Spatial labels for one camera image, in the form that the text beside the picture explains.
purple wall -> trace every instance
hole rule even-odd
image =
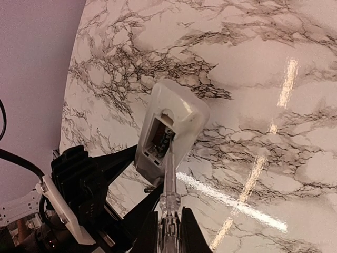
[[[0,4],[0,98],[8,117],[0,147],[45,173],[60,141],[67,69],[84,4],[85,0]],[[0,203],[27,194],[37,181],[31,172],[0,161]]]

white plastic device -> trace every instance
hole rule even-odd
[[[48,198],[61,222],[64,223],[79,244],[93,245],[96,243],[86,229],[78,224],[76,215],[62,198],[50,176],[43,176],[43,182],[37,184],[35,189]]]
[[[172,138],[177,168],[209,119],[209,107],[188,88],[165,79],[153,86],[139,139],[135,166],[151,184],[165,174],[165,156]]]

metal frame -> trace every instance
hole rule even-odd
[[[26,196],[0,204],[0,227],[6,227],[13,221],[38,212],[41,195],[33,190]]]

marble wall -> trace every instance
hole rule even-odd
[[[211,248],[335,252],[336,13],[334,0],[88,0],[60,150],[137,144],[151,88],[175,80],[211,108],[179,167]],[[130,167],[108,199],[123,215],[147,185]]]

black cable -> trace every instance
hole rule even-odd
[[[2,118],[3,118],[3,126],[2,126],[2,131],[0,133],[0,140],[4,137],[5,132],[6,132],[6,128],[7,128],[7,116],[6,116],[6,111],[5,111],[5,107],[4,104],[2,103],[1,99],[0,99],[0,109],[2,112]]]
[[[35,164],[3,149],[0,149],[0,158],[30,170],[38,176],[41,182],[43,182],[42,177],[44,176],[44,173]]]
[[[50,222],[50,220],[46,217],[46,214],[44,212],[44,203],[46,202],[47,198],[42,195],[40,198],[40,202],[38,204],[38,212],[41,216],[42,222],[46,223],[50,228],[56,229],[56,230],[66,230],[66,227],[58,227]]]
[[[1,113],[2,113],[2,117],[4,119],[4,124],[2,127],[2,131],[0,134],[0,140],[3,138],[3,136],[5,135],[6,132],[6,128],[7,128],[7,116],[6,116],[6,111],[5,111],[5,107],[4,104],[2,103],[2,101],[0,100],[0,109],[1,109]],[[40,181],[42,182],[42,177],[44,176],[44,173],[42,172],[42,170],[40,170],[36,165],[34,165],[33,163],[27,161],[26,159],[23,159],[15,154],[12,154],[6,150],[0,149],[0,158],[8,161],[8,162],[12,162],[16,165],[19,165],[21,167],[26,168],[27,170],[30,170],[31,172],[33,172],[34,174],[36,174],[38,176],[38,178],[40,179]]]

